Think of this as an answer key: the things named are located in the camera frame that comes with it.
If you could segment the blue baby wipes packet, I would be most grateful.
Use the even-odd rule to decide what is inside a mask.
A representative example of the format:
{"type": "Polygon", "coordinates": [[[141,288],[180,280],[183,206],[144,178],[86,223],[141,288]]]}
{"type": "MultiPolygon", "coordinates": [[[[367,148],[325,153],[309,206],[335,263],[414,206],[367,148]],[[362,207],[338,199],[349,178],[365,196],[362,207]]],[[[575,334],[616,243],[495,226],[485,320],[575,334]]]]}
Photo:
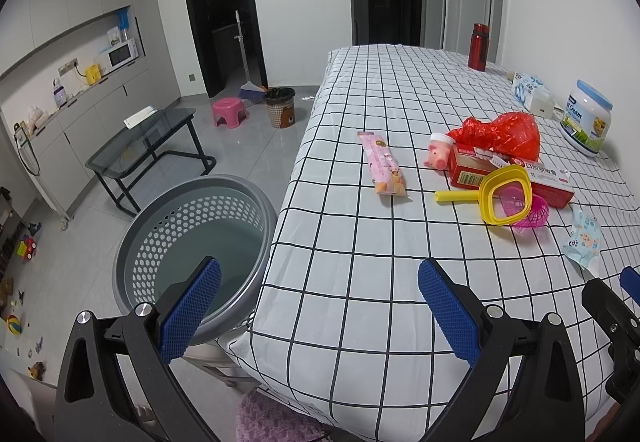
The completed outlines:
{"type": "Polygon", "coordinates": [[[570,238],[562,246],[562,254],[593,277],[601,276],[602,232],[595,217],[578,207],[572,208],[570,238]]]}

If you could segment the yellow toy sieve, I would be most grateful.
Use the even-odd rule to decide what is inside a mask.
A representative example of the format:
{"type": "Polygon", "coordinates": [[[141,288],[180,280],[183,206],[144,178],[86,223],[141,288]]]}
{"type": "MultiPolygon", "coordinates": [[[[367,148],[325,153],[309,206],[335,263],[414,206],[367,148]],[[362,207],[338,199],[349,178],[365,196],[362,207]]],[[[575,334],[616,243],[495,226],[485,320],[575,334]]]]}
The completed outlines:
{"type": "Polygon", "coordinates": [[[512,225],[526,219],[532,210],[532,182],[523,167],[505,166],[485,176],[477,190],[438,191],[435,202],[474,202],[486,224],[512,225]]]}

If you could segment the pink plastic mesh toy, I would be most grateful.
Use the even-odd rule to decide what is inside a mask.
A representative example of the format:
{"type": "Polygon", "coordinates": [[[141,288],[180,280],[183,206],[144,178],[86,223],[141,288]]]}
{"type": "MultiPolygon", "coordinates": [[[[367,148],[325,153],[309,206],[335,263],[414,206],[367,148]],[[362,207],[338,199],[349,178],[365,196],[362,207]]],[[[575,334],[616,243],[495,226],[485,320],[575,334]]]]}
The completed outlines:
{"type": "MultiPolygon", "coordinates": [[[[526,199],[522,188],[518,184],[505,186],[499,192],[498,199],[506,218],[519,216],[525,209],[526,199]]],[[[512,226],[518,231],[528,228],[541,228],[549,217],[549,206],[544,198],[532,195],[528,215],[513,222],[512,226]]]]}

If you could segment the red toothpaste box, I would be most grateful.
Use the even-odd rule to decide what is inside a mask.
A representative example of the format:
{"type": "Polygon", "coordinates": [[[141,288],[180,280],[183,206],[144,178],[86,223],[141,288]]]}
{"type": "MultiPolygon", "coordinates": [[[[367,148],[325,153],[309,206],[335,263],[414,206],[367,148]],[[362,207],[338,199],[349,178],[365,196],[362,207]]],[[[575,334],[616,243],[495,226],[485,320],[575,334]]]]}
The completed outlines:
{"type": "Polygon", "coordinates": [[[542,197],[549,207],[564,208],[574,197],[570,177],[559,168],[481,150],[477,147],[453,145],[448,159],[450,184],[462,190],[477,190],[486,176],[500,171],[498,180],[529,180],[534,195],[542,197]]]}

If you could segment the pink snack wrapper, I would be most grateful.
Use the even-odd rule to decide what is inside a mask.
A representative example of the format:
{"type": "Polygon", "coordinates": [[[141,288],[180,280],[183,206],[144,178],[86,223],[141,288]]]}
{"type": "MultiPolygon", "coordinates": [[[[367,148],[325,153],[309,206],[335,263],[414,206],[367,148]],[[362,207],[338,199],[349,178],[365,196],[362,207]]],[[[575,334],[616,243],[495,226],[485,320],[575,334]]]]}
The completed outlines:
{"type": "Polygon", "coordinates": [[[404,176],[390,148],[378,134],[358,132],[364,156],[367,158],[375,193],[383,196],[406,197],[404,176]]]}

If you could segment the pink pig toy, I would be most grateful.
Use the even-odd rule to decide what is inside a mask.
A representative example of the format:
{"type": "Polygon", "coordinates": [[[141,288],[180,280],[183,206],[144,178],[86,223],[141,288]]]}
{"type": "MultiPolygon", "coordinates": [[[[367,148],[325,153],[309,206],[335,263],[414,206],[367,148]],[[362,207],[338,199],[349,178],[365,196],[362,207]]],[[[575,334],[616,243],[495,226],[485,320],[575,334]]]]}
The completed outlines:
{"type": "Polygon", "coordinates": [[[424,165],[427,168],[444,171],[448,166],[449,155],[454,146],[454,139],[448,134],[433,132],[430,137],[427,158],[424,165]]]}

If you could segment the red plastic bag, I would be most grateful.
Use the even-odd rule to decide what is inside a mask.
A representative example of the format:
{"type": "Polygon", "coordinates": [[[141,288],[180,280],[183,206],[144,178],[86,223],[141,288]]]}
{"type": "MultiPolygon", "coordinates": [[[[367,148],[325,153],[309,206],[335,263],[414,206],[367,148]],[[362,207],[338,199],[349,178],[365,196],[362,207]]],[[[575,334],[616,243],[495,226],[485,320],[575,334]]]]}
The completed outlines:
{"type": "Polygon", "coordinates": [[[447,136],[459,145],[491,150],[529,162],[539,159],[540,132],[535,117],[529,113],[504,113],[492,121],[469,117],[447,136]]]}

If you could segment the grey perforated laundry basket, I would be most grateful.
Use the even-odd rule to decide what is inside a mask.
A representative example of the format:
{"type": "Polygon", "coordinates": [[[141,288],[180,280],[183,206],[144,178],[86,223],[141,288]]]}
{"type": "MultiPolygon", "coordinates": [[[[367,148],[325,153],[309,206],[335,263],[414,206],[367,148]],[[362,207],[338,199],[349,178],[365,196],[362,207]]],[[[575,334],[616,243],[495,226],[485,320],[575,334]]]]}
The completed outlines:
{"type": "Polygon", "coordinates": [[[277,214],[268,196],[238,176],[199,176],[161,194],[129,225],[113,270],[120,312],[154,303],[206,257],[221,268],[220,287],[192,342],[239,327],[257,306],[277,214]]]}

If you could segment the purple fuzzy chair cushion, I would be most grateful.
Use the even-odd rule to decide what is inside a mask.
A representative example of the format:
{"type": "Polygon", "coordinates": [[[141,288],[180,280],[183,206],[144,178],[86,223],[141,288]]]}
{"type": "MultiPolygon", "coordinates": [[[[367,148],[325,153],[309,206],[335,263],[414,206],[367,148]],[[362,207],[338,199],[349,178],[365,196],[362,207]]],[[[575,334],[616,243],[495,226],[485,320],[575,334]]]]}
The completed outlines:
{"type": "Polygon", "coordinates": [[[329,433],[316,420],[257,390],[242,396],[236,411],[235,440],[238,442],[327,441],[329,433]]]}

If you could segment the milk powder jar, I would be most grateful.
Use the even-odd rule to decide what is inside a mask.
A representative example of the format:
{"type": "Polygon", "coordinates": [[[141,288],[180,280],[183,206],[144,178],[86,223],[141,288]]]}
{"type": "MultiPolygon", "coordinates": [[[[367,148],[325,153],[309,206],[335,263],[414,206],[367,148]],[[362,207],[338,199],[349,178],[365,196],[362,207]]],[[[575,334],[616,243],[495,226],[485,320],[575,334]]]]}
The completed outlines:
{"type": "Polygon", "coordinates": [[[600,91],[577,79],[567,97],[560,127],[567,142],[587,156],[596,156],[611,127],[613,104],[600,91]]]}

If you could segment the white black checkered tablecloth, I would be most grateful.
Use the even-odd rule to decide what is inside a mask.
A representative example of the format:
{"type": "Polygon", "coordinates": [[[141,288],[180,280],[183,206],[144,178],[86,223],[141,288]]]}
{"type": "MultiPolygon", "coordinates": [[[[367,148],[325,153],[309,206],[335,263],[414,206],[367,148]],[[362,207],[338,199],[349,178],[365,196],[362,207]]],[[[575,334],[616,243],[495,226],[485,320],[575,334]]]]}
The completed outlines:
{"type": "Polygon", "coordinates": [[[542,228],[487,226],[477,206],[438,204],[448,178],[424,165],[430,136],[468,117],[514,110],[502,70],[469,69],[454,52],[351,46],[331,52],[274,230],[255,315],[226,344],[277,399],[368,441],[415,441],[468,366],[454,356],[416,273],[434,258],[455,282],[516,318],[562,318],[586,419],[612,406],[608,337],[582,307],[584,273],[562,254],[572,208],[602,231],[601,277],[617,288],[639,264],[639,206],[606,156],[582,156],[550,119],[540,158],[570,177],[570,206],[542,228]],[[358,132],[382,136],[406,197],[375,193],[358,132]]]}

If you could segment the white charger box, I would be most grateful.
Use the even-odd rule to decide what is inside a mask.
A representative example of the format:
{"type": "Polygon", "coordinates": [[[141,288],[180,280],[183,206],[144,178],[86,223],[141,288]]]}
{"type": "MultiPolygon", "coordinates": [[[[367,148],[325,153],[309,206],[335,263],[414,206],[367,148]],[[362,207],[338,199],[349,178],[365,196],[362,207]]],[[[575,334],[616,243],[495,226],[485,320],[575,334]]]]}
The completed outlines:
{"type": "Polygon", "coordinates": [[[535,116],[551,118],[555,110],[555,100],[547,88],[536,87],[526,95],[525,108],[535,116]]]}

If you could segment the grey cabinet counter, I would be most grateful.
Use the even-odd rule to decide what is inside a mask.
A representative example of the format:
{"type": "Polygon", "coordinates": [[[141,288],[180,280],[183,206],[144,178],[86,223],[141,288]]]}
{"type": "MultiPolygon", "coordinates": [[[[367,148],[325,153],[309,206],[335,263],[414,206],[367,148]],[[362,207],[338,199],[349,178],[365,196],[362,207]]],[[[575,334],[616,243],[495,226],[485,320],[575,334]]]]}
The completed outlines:
{"type": "Polygon", "coordinates": [[[1,122],[9,136],[26,124],[18,158],[62,219],[93,179],[85,162],[125,118],[179,96],[157,0],[8,0],[1,11],[1,122]],[[139,57],[88,86],[86,68],[131,38],[139,57]]]}

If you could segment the red thermos bottle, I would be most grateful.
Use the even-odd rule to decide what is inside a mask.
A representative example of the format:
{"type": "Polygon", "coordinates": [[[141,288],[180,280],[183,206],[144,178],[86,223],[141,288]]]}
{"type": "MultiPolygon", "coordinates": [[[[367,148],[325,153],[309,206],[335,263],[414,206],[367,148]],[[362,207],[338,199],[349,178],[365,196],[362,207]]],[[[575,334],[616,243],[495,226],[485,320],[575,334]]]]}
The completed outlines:
{"type": "Polygon", "coordinates": [[[490,29],[485,24],[476,23],[473,27],[468,56],[469,68],[484,72],[486,69],[490,29]]]}

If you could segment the white microwave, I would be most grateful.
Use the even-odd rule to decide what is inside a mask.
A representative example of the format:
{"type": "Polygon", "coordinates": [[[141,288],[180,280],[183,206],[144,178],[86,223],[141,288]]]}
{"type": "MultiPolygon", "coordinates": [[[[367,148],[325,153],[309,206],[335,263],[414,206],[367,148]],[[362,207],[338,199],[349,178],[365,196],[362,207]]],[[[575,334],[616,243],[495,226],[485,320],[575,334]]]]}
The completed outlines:
{"type": "Polygon", "coordinates": [[[99,65],[104,75],[121,68],[139,57],[138,47],[134,38],[116,43],[104,50],[99,56],[99,65]]]}

